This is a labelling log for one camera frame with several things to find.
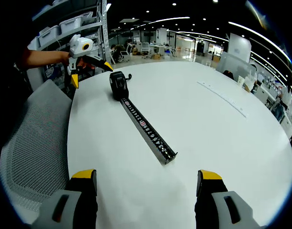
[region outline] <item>office chair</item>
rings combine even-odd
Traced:
[[[147,55],[142,56],[142,58],[151,57],[151,48],[148,42],[141,43],[141,52],[147,52]]]
[[[25,102],[0,156],[0,179],[18,215],[32,223],[42,202],[69,181],[68,98],[51,80]]]
[[[233,74],[230,71],[225,70],[223,74],[226,75],[228,78],[231,78],[232,80],[234,80]]]
[[[131,59],[130,53],[132,51],[132,45],[128,43],[127,45],[127,50],[126,51],[121,51],[121,56],[119,62],[122,62],[124,60],[129,61]]]

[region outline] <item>person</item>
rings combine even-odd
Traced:
[[[276,105],[275,109],[272,111],[273,115],[278,120],[278,122],[280,122],[284,117],[283,108],[285,108],[285,110],[287,110],[292,102],[292,93],[291,93],[292,81],[291,81],[291,78],[289,78],[286,83],[287,83],[287,86],[283,87],[281,89],[281,94],[278,95],[277,105]]]
[[[120,44],[113,44],[111,46],[111,50],[113,50],[112,57],[116,63],[119,62],[119,56],[121,55],[121,52],[126,51],[126,49]]]

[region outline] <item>white storage bin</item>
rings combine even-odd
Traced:
[[[32,39],[27,48],[29,50],[38,50],[38,48],[40,48],[39,37],[35,37],[34,39]]]
[[[82,24],[82,19],[83,16],[79,15],[77,17],[61,22],[59,25],[61,27],[62,34],[65,34],[71,30],[79,28]]]
[[[83,16],[84,18],[91,18],[93,16],[93,12],[85,12],[81,16]]]
[[[58,25],[55,25],[51,27],[49,30],[45,31],[40,37],[40,45],[43,46],[47,42],[50,42],[51,40],[54,40],[57,38],[57,36],[60,35],[60,28]]]

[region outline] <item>human arm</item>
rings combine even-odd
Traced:
[[[42,67],[54,63],[69,64],[70,54],[62,51],[35,51],[25,48],[20,58],[16,60],[16,65],[20,69],[29,69]],[[85,68],[86,66],[94,69],[95,67],[89,63],[85,63],[81,58],[78,66]]]

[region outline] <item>table surface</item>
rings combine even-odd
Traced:
[[[159,163],[112,98],[109,72],[80,82],[68,130],[69,174],[97,170],[98,229],[194,229],[200,169],[222,176],[261,226],[273,219],[292,185],[292,148],[261,101],[195,62],[117,71],[132,74],[130,100],[178,155]],[[231,98],[246,117],[198,82]]]

